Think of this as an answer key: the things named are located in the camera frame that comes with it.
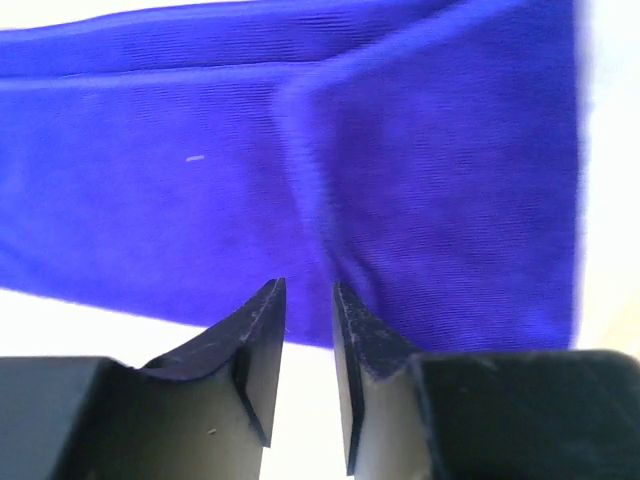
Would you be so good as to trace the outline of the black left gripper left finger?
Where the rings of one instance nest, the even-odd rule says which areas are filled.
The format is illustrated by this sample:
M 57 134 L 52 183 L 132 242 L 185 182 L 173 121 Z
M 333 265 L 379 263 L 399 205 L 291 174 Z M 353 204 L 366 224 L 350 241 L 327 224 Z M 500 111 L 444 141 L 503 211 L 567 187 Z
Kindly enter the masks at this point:
M 5 479 L 256 479 L 272 438 L 286 284 L 142 368 L 1 361 Z

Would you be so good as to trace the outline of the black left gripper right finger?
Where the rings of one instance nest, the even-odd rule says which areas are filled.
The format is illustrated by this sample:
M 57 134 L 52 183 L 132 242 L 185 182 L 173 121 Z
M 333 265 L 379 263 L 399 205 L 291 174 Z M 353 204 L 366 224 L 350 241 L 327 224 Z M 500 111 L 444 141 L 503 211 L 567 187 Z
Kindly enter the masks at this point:
M 635 479 L 639 364 L 611 350 L 426 353 L 332 292 L 356 479 Z

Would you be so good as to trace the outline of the purple towel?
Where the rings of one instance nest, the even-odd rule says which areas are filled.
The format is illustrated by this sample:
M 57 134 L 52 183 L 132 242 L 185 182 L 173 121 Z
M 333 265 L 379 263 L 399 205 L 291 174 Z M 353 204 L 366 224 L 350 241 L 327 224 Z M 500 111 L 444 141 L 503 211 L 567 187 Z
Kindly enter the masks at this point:
M 349 284 L 431 351 L 564 349 L 569 1 L 254 1 L 1 35 L 1 284 L 209 325 Z

